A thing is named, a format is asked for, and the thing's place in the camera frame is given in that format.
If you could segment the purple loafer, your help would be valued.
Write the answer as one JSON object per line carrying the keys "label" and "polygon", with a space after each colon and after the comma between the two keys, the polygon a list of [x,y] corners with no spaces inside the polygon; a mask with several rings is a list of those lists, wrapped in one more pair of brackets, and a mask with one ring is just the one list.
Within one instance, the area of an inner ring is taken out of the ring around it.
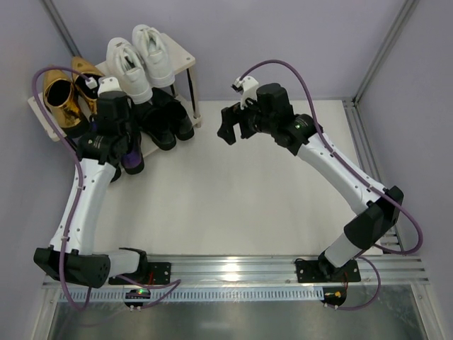
{"label": "purple loafer", "polygon": [[144,157],[140,142],[134,143],[132,150],[121,157],[120,163],[129,175],[136,175],[144,170]]}
{"label": "purple loafer", "polygon": [[117,181],[121,177],[121,175],[122,175],[122,170],[119,166],[117,166],[115,168],[115,173],[114,173],[113,177],[111,178],[110,182],[113,183],[113,182]]}

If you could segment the white sneaker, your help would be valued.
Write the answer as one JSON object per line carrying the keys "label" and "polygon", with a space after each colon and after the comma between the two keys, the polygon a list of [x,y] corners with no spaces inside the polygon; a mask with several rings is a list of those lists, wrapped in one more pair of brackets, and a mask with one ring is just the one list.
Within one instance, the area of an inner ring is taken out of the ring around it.
{"label": "white sneaker", "polygon": [[124,38],[111,39],[107,47],[106,64],[110,73],[119,81],[121,89],[135,104],[151,100],[152,89],[143,62],[130,42]]}
{"label": "white sneaker", "polygon": [[139,24],[132,31],[132,44],[144,62],[151,85],[160,89],[172,86],[175,73],[161,33]]}

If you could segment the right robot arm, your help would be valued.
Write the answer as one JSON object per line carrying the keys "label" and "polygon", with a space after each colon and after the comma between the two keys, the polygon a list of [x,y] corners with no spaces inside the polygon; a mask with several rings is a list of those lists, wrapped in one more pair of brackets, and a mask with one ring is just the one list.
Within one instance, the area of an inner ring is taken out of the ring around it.
{"label": "right robot arm", "polygon": [[241,100],[222,109],[218,137],[234,144],[236,125],[243,139],[258,132],[270,135],[279,146],[317,170],[356,214],[319,255],[314,267],[317,281],[342,278],[345,267],[395,225],[399,216],[395,204],[402,202],[402,191],[395,186],[387,189],[366,175],[334,147],[310,115],[294,113],[286,89],[278,83],[260,85],[249,77],[235,81],[232,88],[241,94]]}

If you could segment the gold loafer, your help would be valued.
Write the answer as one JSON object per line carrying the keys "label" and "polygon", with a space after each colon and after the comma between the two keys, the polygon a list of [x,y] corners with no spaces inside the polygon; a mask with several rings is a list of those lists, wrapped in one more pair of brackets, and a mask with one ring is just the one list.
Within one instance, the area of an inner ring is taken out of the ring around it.
{"label": "gold loafer", "polygon": [[[79,56],[72,58],[71,67],[87,78],[93,78],[95,81],[104,77],[104,73],[102,73],[94,64]],[[79,95],[85,100],[91,113],[96,114],[98,85],[96,85],[94,89],[89,88],[86,80],[79,74],[72,74],[72,79]]]}
{"label": "gold loafer", "polygon": [[78,138],[89,128],[81,110],[78,93],[70,77],[62,70],[46,71],[42,81],[45,107],[67,137]]}

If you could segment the black loafer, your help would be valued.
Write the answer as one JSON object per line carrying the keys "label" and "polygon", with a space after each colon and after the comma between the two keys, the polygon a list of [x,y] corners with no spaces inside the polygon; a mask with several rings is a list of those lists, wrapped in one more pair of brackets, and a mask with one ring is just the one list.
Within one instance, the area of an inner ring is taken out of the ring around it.
{"label": "black loafer", "polygon": [[181,141],[194,137],[192,121],[182,103],[162,89],[152,90],[152,103],[163,112],[171,132]]}
{"label": "black loafer", "polygon": [[134,109],[135,118],[142,132],[148,135],[159,149],[168,151],[176,146],[176,137],[171,132],[162,108],[146,102],[136,105]]}

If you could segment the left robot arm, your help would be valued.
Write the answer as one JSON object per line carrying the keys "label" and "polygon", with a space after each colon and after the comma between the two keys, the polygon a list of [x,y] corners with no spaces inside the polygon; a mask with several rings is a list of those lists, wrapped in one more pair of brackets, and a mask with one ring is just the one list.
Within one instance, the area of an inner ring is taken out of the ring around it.
{"label": "left robot arm", "polygon": [[33,260],[60,283],[99,288],[120,275],[139,280],[147,270],[145,251],[94,251],[98,216],[117,168],[138,174],[144,157],[134,104],[125,92],[99,94],[93,124],[78,141],[74,183],[60,225],[49,246],[35,250]]}

